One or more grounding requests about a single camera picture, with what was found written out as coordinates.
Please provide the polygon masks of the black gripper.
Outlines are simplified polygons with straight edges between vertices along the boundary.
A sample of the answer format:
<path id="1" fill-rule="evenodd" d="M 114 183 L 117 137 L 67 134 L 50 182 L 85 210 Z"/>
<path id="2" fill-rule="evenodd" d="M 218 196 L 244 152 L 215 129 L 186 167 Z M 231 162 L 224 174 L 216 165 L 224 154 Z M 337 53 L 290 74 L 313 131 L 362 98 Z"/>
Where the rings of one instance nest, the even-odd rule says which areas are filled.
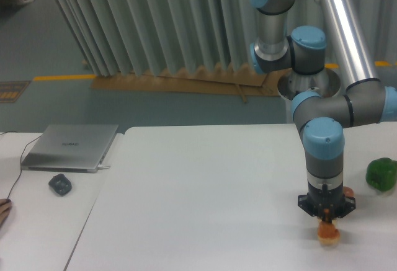
<path id="1" fill-rule="evenodd" d="M 308 183 L 308 193 L 298 196 L 298 207 L 325 223 L 343 218 L 356 209 L 356 201 L 354 197 L 346 197 L 342 189 L 342 184 L 331 189 L 328 184 L 317 188 Z"/>

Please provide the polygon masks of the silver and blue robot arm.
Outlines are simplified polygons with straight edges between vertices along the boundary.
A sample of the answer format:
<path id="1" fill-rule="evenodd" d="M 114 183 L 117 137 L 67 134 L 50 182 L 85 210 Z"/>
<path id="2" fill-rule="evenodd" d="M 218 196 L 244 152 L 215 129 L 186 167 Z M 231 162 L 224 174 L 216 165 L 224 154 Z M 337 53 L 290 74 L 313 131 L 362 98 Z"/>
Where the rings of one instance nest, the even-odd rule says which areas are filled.
<path id="1" fill-rule="evenodd" d="M 260 12 L 257 39 L 249 47 L 259 74 L 292 68 L 304 76 L 324 69 L 324 52 L 331 42 L 345 93 L 324 98 L 304 91 L 292 99 L 291 116 L 305 150 L 308 193 L 298 206 L 325 222 L 355 209 L 355 199 L 343 191 L 343 130 L 396 120 L 396 89 L 378 78 L 353 0 L 314 0 L 320 5 L 328 34 L 312 26 L 286 33 L 287 12 L 296 0 L 250 0 Z"/>

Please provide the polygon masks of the person's hand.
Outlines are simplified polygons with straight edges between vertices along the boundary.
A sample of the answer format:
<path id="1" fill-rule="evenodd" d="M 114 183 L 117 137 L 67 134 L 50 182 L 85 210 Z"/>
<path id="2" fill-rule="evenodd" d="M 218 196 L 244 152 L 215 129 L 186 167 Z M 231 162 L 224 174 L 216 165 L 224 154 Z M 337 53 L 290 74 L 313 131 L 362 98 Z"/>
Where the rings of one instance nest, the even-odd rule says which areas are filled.
<path id="1" fill-rule="evenodd" d="M 2 226 L 12 210 L 12 201 L 8 198 L 1 199 L 0 225 Z"/>

